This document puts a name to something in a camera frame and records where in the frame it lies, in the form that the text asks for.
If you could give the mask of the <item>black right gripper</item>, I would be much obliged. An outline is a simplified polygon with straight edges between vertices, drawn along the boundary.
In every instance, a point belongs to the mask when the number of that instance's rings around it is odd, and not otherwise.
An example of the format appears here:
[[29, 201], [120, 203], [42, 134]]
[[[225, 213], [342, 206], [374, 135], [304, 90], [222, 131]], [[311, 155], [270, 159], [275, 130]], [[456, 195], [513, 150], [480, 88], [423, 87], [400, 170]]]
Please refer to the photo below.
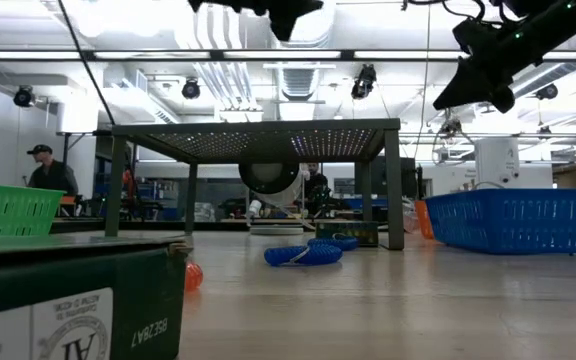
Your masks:
[[453, 29], [461, 49], [457, 70], [433, 102], [444, 110], [475, 102], [488, 102], [502, 113], [515, 105], [510, 90], [513, 76], [528, 65], [540, 62], [572, 36], [576, 11], [550, 9], [520, 25], [499, 29], [476, 20], [465, 20]]

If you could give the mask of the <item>large green crayon box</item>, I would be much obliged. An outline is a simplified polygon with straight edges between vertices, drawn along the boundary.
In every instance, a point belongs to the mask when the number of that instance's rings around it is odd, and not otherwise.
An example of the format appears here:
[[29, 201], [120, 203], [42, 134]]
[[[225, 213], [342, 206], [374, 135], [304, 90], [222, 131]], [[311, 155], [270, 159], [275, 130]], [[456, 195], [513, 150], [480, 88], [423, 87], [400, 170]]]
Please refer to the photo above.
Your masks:
[[0, 237], [0, 360], [179, 360], [182, 238]]

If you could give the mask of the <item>grey perforated metal shelf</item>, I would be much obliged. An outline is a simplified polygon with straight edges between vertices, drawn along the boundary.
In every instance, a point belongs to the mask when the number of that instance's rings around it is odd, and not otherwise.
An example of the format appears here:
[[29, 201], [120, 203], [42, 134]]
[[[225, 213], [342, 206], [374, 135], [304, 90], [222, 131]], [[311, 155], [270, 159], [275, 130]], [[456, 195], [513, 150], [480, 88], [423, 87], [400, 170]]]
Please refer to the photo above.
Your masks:
[[372, 219], [370, 163], [383, 154], [388, 200], [388, 236], [379, 245], [405, 248], [399, 151], [400, 120], [309, 120], [246, 123], [115, 125], [105, 234], [119, 231], [125, 145], [153, 150], [189, 165], [185, 232], [194, 230], [198, 167], [202, 164], [348, 163], [360, 168], [363, 219]]

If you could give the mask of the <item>person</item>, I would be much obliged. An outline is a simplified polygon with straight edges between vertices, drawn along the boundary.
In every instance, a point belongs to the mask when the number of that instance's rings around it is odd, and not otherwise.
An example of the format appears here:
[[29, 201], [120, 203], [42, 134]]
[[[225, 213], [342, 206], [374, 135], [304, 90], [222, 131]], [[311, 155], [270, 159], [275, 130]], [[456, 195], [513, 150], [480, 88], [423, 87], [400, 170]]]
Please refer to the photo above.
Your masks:
[[319, 171], [318, 163], [308, 163], [308, 179], [304, 184], [304, 194], [307, 201], [322, 200], [329, 194], [328, 179]]
[[28, 150], [27, 154], [38, 164], [30, 175], [28, 187], [63, 191], [67, 196], [79, 194], [73, 169], [66, 163], [56, 160], [51, 147], [38, 144]]

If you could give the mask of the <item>red plastic basket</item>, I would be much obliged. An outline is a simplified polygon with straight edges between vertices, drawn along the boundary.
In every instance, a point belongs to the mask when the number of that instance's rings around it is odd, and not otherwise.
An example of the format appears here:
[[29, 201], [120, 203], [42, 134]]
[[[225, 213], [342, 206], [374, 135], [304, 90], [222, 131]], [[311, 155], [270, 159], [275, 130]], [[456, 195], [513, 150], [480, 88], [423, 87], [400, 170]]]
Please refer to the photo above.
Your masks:
[[433, 240], [433, 227], [430, 221], [426, 202], [424, 200], [417, 200], [415, 202], [415, 212], [418, 218], [419, 230], [424, 239]]

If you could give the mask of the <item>black overhead frame bar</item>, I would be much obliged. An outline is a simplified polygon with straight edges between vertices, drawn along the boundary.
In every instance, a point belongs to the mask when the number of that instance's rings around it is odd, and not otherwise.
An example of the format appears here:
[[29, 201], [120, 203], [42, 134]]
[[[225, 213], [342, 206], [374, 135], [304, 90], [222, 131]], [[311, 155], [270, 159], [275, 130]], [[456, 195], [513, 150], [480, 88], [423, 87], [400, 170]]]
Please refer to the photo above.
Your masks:
[[0, 50], [0, 62], [454, 62], [456, 50]]

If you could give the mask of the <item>black ceiling spotlight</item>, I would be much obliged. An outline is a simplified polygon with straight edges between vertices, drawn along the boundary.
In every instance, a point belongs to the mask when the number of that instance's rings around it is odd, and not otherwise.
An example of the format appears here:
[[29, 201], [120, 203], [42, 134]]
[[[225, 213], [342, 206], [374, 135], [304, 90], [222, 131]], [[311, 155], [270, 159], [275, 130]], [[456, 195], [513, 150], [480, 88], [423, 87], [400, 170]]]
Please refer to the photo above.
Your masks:
[[32, 108], [36, 98], [30, 85], [21, 85], [13, 97], [13, 102], [20, 108]]
[[354, 80], [351, 89], [351, 97], [354, 100], [366, 98], [373, 90], [373, 85], [377, 81], [377, 73], [373, 64], [363, 64], [362, 69]]
[[539, 90], [537, 90], [534, 95], [538, 100], [552, 100], [556, 98], [559, 94], [559, 90], [554, 83], [551, 83]]
[[195, 77], [188, 77], [185, 80], [181, 93], [185, 99], [188, 100], [197, 99], [201, 95], [198, 79]]

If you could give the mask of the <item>white box appliance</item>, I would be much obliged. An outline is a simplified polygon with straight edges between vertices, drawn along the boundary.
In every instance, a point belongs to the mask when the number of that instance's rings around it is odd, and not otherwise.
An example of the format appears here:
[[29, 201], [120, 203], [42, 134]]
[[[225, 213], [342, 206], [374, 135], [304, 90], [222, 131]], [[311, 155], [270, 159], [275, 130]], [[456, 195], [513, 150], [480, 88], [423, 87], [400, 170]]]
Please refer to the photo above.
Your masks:
[[516, 138], [484, 138], [475, 142], [476, 189], [517, 188], [520, 161]]

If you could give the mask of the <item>small crayon box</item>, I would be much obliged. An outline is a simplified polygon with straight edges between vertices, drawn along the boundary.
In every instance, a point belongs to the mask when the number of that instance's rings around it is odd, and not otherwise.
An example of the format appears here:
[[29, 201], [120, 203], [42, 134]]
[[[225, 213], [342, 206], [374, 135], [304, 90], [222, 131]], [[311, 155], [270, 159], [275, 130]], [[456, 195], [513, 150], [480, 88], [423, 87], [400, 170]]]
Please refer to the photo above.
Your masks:
[[326, 221], [317, 222], [315, 233], [318, 238], [352, 237], [357, 239], [359, 247], [377, 247], [379, 245], [378, 223], [365, 221]]

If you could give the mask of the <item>blue coil keychain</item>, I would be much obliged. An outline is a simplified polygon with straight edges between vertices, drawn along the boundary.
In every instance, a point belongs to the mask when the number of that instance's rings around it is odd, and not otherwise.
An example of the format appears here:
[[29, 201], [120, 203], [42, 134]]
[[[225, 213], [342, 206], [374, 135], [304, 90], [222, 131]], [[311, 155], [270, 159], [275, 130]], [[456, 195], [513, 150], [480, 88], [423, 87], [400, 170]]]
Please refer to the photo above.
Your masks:
[[343, 251], [331, 245], [276, 247], [264, 251], [264, 260], [273, 267], [327, 265], [338, 262], [342, 256]]
[[356, 237], [337, 237], [337, 238], [312, 238], [308, 241], [309, 246], [327, 245], [339, 248], [341, 251], [352, 251], [359, 246], [359, 240]]

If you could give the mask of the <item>green plastic basket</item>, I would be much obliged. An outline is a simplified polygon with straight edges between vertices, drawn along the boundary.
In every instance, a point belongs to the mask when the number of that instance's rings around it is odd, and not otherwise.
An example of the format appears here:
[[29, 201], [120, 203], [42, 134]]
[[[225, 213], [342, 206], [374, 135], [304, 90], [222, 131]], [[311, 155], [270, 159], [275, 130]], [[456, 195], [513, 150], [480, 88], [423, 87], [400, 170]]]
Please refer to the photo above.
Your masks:
[[63, 192], [0, 185], [0, 236], [47, 235]]

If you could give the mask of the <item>black aluminium table frame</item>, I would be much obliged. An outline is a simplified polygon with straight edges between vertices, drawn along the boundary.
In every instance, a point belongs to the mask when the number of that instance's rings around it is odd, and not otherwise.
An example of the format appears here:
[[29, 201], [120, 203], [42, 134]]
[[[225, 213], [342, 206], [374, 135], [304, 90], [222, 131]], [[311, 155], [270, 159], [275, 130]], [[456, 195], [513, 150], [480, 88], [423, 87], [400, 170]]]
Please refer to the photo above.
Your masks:
[[[253, 222], [254, 226], [304, 226], [297, 220], [260, 219]], [[53, 221], [50, 234], [65, 234], [75, 232], [104, 231], [106, 221], [103, 218], [58, 218]], [[120, 221], [121, 231], [185, 231], [184, 221]], [[220, 222], [195, 222], [194, 231], [247, 231], [247, 223], [243, 219], [224, 219]]]

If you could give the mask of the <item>red coil keychain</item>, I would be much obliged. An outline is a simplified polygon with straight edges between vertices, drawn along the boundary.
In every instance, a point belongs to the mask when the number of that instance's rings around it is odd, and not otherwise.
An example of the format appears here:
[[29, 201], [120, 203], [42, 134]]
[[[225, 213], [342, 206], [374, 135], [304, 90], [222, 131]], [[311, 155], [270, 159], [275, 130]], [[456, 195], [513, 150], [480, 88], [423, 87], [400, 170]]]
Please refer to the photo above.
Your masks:
[[193, 292], [199, 289], [203, 283], [204, 275], [202, 268], [194, 262], [186, 265], [185, 273], [185, 291]]

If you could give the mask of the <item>black monitor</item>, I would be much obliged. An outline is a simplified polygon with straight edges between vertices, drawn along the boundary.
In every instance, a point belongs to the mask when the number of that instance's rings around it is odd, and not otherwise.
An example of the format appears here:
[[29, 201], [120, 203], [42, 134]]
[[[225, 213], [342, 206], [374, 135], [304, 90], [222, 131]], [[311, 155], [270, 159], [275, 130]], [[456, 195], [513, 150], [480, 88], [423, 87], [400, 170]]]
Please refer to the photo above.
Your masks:
[[[387, 194], [387, 161], [384, 156], [378, 156], [371, 163], [371, 188], [376, 195]], [[402, 195], [411, 199], [417, 197], [416, 165], [414, 158], [401, 157], [401, 185]]]

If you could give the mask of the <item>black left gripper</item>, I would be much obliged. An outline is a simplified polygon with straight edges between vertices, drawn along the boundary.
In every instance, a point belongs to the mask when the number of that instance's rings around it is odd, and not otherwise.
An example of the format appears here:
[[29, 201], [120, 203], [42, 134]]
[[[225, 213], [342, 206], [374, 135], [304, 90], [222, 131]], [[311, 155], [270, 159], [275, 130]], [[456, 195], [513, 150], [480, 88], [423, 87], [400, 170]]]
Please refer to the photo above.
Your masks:
[[204, 3], [231, 7], [239, 13], [250, 9], [257, 15], [269, 13], [270, 29], [280, 41], [289, 41], [299, 17], [323, 7], [322, 0], [187, 0], [194, 11]]

